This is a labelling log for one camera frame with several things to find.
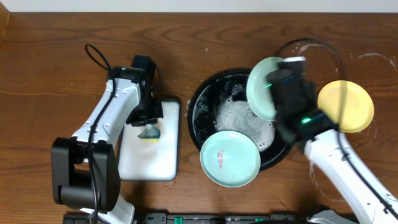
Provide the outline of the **green yellow sponge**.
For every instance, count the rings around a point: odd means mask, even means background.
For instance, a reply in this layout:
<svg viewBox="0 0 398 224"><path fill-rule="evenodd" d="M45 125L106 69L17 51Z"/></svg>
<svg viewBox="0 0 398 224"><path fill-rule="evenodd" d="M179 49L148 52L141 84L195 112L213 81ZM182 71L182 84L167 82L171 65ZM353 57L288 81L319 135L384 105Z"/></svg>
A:
<svg viewBox="0 0 398 224"><path fill-rule="evenodd" d="M148 142L159 142L160 129L154 124L147 124L144 130L137 136L139 139Z"/></svg>

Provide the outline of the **yellow plate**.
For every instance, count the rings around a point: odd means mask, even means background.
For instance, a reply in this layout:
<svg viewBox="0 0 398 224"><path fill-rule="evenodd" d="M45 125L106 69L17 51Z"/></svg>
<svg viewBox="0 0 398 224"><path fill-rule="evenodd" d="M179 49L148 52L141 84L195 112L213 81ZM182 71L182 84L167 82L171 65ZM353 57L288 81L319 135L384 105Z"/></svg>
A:
<svg viewBox="0 0 398 224"><path fill-rule="evenodd" d="M317 105L345 133L364 130L374 117L374 104L367 91L346 80L326 84L318 94Z"/></svg>

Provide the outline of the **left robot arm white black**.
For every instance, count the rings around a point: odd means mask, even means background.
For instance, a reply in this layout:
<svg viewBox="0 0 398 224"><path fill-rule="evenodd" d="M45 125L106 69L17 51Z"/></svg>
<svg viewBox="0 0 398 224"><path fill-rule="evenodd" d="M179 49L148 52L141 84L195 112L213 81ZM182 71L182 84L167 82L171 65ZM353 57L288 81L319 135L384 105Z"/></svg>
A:
<svg viewBox="0 0 398 224"><path fill-rule="evenodd" d="M55 203L87 212L88 223L132 223L134 206L120 194L121 178L114 153L125 125L144 127L139 139L159 139L163 117L152 97L157 66L114 67L103 97L84 125L51 147Z"/></svg>

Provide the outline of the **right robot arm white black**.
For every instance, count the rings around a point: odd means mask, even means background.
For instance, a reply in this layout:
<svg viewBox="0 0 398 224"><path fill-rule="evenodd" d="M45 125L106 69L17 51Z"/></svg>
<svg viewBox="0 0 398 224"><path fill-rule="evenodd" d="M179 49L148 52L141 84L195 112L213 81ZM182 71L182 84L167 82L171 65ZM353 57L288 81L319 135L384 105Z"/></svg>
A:
<svg viewBox="0 0 398 224"><path fill-rule="evenodd" d="M397 223L397 199L354 152L338 125L317 108L315 85L303 77L304 62L303 57L285 58L267 75L276 130L323 171L360 223Z"/></svg>

